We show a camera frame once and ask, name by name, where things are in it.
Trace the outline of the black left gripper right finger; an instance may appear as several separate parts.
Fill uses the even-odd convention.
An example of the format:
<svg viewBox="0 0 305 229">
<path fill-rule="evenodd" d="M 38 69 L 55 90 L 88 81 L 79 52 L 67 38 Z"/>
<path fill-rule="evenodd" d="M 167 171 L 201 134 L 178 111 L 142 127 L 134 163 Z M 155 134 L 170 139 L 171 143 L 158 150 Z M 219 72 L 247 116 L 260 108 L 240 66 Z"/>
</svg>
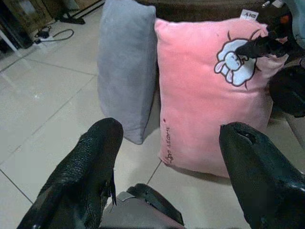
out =
<svg viewBox="0 0 305 229">
<path fill-rule="evenodd" d="M 221 125 L 219 145 L 250 228 L 305 227 L 305 176 L 268 136 L 233 122 Z"/>
</svg>

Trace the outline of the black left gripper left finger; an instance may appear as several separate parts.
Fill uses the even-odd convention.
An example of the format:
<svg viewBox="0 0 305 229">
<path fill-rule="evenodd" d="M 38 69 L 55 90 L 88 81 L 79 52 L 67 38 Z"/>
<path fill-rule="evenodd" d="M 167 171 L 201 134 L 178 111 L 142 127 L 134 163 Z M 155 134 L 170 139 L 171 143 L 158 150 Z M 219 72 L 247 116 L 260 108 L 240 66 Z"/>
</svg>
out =
<svg viewBox="0 0 305 229">
<path fill-rule="evenodd" d="M 56 166 L 18 228 L 99 228 L 108 198 L 116 203 L 114 164 L 122 139 L 114 118 L 94 123 Z"/>
</svg>

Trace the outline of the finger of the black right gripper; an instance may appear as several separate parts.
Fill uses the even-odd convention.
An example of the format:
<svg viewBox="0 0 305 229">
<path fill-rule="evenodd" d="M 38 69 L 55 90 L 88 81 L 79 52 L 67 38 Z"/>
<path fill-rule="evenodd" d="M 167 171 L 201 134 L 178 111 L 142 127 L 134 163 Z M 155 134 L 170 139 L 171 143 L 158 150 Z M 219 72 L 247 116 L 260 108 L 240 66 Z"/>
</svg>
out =
<svg viewBox="0 0 305 229">
<path fill-rule="evenodd" d="M 248 40 L 245 44 L 236 48 L 234 52 L 239 56 L 248 58 L 267 57 L 269 55 L 279 58 L 289 53 L 289 43 L 287 43 L 286 38 L 273 39 L 268 36 L 259 36 L 254 40 Z"/>
<path fill-rule="evenodd" d="M 300 65 L 284 68 L 269 82 L 274 104 L 294 117 L 305 116 L 305 69 Z"/>
</svg>

